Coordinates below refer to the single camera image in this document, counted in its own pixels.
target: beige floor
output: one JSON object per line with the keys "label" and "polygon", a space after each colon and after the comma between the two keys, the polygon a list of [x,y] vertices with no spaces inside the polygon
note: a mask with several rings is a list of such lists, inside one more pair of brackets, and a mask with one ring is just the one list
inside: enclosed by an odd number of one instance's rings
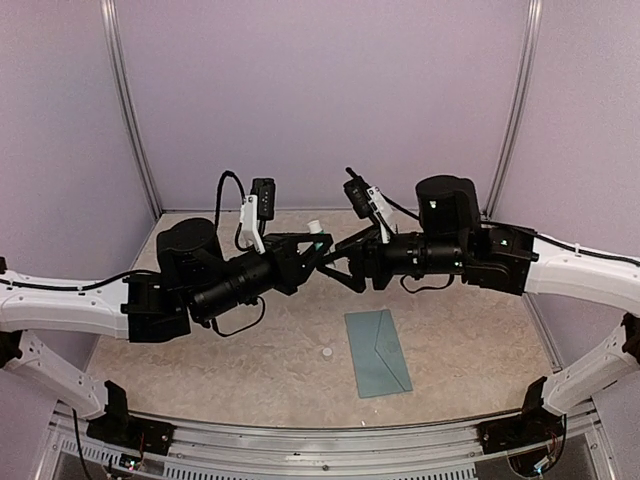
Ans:
{"label": "beige floor", "polygon": [[[155,232],[188,216],[164,215]],[[227,255],[237,218],[222,217]],[[268,231],[304,232],[315,218],[335,240],[367,225],[351,211],[278,212]],[[409,231],[417,224],[407,219],[401,226]],[[157,269],[154,236],[137,266]],[[263,322],[229,339],[195,324],[191,335],[159,345],[103,337],[89,372],[124,387],[134,410],[287,427],[412,424],[517,408],[527,385],[549,373],[519,297],[459,282],[414,296],[396,281],[383,292],[356,294],[317,272],[292,297],[264,297]],[[360,399],[344,314],[384,308],[395,320],[414,390]],[[257,307],[237,308],[220,317],[220,327],[234,329],[257,313]],[[329,361],[324,347],[333,349]]]}

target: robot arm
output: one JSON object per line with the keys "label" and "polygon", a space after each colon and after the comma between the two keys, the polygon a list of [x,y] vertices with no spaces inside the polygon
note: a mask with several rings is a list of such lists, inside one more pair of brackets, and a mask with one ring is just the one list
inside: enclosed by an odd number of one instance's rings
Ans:
{"label": "robot arm", "polygon": [[[358,211],[358,196],[348,191],[352,182],[345,191]],[[468,179],[431,177],[418,183],[416,193],[422,232],[398,233],[385,242],[374,225],[339,242],[318,270],[356,292],[365,290],[367,278],[381,290],[395,275],[417,280],[448,274],[481,288],[565,295],[627,312],[598,347],[534,382],[516,421],[481,425],[485,453],[544,441],[573,406],[640,370],[640,259],[586,250],[523,227],[482,222]],[[348,259],[348,273],[330,267],[339,258]]]}
{"label": "robot arm", "polygon": [[[32,330],[88,332],[132,343],[187,335],[189,317],[223,337],[245,330],[222,333],[216,318],[240,304],[256,304],[271,289],[296,293],[333,243],[325,233],[264,235],[274,195],[272,179],[254,180],[244,201],[248,222],[241,218],[239,231],[255,235],[243,235],[251,246],[226,260],[217,228],[205,218],[184,220],[157,236],[159,272],[137,270],[87,285],[21,275],[0,258],[0,368],[55,393],[89,421],[90,437],[135,450],[144,438],[146,451],[166,455],[172,425],[129,415],[122,388],[92,379]],[[310,246],[300,251],[302,243]]]}

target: purple wall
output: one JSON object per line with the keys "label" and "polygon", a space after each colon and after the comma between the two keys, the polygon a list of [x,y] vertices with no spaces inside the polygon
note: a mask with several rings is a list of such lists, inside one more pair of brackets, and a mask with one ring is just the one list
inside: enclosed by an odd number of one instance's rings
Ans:
{"label": "purple wall", "polygon": [[[531,89],[497,219],[640,255],[640,3],[545,2]],[[566,298],[538,304],[565,363],[620,312]],[[639,479],[640,377],[596,396],[622,478]]]}
{"label": "purple wall", "polygon": [[[152,226],[118,107],[99,2],[4,2],[0,255],[33,275],[126,269]],[[83,365],[94,337],[43,334]],[[0,372],[0,478],[31,478],[55,399]]]}
{"label": "purple wall", "polygon": [[[278,205],[348,207],[344,167],[414,205],[469,176],[484,203],[528,1],[120,2],[127,71],[167,209],[214,204],[225,168]],[[227,206],[238,206],[229,189]]]}

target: blue-green folder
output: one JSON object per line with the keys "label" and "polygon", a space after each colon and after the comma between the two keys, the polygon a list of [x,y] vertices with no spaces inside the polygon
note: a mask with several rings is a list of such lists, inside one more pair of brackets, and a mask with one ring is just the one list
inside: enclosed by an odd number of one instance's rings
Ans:
{"label": "blue-green folder", "polygon": [[391,312],[347,313],[345,320],[360,398],[412,391]]}

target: small white cap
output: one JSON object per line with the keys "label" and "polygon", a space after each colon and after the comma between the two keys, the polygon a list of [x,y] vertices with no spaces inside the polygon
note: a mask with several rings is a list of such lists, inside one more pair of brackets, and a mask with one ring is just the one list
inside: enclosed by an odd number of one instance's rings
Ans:
{"label": "small white cap", "polygon": [[309,227],[309,233],[322,233],[322,225],[320,225],[320,220],[311,220],[307,223],[307,227]]}

